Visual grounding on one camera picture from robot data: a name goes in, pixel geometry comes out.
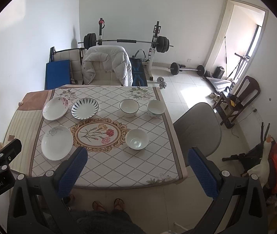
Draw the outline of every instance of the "sandal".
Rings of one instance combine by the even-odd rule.
[[[120,198],[115,199],[113,202],[113,208],[116,209],[116,207],[119,206],[122,211],[124,211],[124,201]]]
[[[106,209],[99,201],[93,201],[92,208],[94,209],[94,211],[106,212]]]

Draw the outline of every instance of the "black speaker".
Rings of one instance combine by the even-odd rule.
[[[214,74],[212,75],[213,78],[221,79],[224,74],[224,68],[223,67],[217,67],[214,71]]]

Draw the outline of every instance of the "gray chair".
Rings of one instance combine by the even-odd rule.
[[[184,162],[189,166],[188,152],[197,147],[205,157],[216,151],[221,142],[221,128],[217,117],[207,103],[198,103],[174,124]]]

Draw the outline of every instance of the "white plate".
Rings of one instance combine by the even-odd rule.
[[[71,114],[76,119],[89,119],[98,111],[98,103],[93,98],[83,98],[73,104]]]
[[[141,129],[132,129],[125,136],[125,142],[131,149],[144,149],[148,145],[148,135]]]
[[[57,120],[68,110],[69,102],[64,97],[52,98],[43,108],[43,117],[47,120]]]
[[[64,126],[51,128],[42,138],[41,149],[45,157],[52,161],[63,159],[73,145],[71,131]]]

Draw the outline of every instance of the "screw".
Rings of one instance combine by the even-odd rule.
[[[53,176],[53,174],[54,174],[54,171],[52,171],[52,170],[49,170],[49,171],[47,171],[47,172],[45,173],[45,175],[46,175],[47,177]]]
[[[254,179],[254,180],[257,180],[258,179],[258,176],[256,174],[252,174],[251,175],[251,178]]]
[[[230,176],[230,173],[228,171],[222,171],[221,173],[224,177]]]
[[[17,179],[19,179],[19,180],[22,180],[23,178],[24,178],[23,174],[19,174],[18,177],[17,177]]]

